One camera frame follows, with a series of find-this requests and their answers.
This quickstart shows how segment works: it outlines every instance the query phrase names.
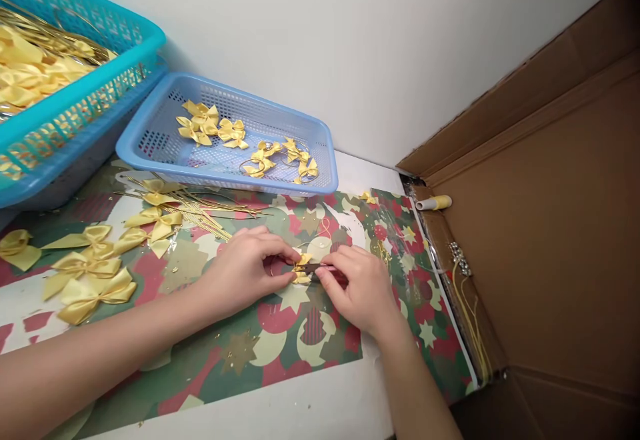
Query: cardboard box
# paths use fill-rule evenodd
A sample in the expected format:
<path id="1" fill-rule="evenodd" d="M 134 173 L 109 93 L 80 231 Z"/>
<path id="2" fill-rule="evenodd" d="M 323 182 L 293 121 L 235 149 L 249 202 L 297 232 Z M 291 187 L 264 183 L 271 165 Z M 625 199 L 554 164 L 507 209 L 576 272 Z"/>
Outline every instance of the cardboard box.
<path id="1" fill-rule="evenodd" d="M 640 0 L 602 0 L 398 167 L 426 182 L 418 199 L 453 198 L 423 220 L 442 268 L 452 239 L 464 250 L 501 379 L 454 406 L 465 438 L 631 435 Z"/>

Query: thread spool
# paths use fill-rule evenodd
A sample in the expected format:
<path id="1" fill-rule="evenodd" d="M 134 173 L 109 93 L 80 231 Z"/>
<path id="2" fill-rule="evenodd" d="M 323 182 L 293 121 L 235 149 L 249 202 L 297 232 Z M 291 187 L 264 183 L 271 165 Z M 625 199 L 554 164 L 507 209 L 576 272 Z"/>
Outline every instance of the thread spool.
<path id="1" fill-rule="evenodd" d="M 442 210 L 450 207 L 453 201 L 448 195 L 438 195 L 415 203 L 418 210 Z"/>

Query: white table surface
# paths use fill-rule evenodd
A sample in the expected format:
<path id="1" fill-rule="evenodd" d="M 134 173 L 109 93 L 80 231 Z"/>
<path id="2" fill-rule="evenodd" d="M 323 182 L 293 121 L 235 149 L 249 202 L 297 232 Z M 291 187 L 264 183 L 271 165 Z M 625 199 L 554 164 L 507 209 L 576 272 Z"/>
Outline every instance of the white table surface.
<path id="1" fill-rule="evenodd" d="M 358 195 L 371 188 L 403 193 L 398 172 L 344 153 L 336 152 L 335 156 L 338 190 Z M 362 349 L 361 360 L 93 438 L 384 439 L 393 430 L 379 351 L 366 334 L 362 334 Z"/>

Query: white wall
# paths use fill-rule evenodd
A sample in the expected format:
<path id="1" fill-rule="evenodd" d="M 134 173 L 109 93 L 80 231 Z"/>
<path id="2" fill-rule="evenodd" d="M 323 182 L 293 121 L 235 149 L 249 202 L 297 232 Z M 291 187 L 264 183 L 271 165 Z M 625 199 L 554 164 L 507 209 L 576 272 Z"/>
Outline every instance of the white wall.
<path id="1" fill-rule="evenodd" d="M 113 0 L 174 69 L 318 117 L 393 166 L 598 0 Z"/>

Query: scissors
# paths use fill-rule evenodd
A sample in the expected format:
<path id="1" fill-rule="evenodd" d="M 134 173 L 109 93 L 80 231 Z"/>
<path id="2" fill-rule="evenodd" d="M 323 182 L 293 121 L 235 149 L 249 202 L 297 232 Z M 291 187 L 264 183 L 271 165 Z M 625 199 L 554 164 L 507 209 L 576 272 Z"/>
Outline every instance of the scissors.
<path id="1" fill-rule="evenodd" d="M 332 265 L 323 265 L 322 263 L 306 263 L 305 265 L 300 265 L 299 267 L 294 268 L 293 271 L 306 273 L 310 281 L 319 283 L 320 279 L 317 275 L 314 275 L 314 273 L 320 267 L 326 268 L 328 271 L 332 272 L 334 278 L 339 284 L 349 284 L 349 280 L 347 280 L 346 276 L 344 276 L 344 274 L 340 270 Z"/>

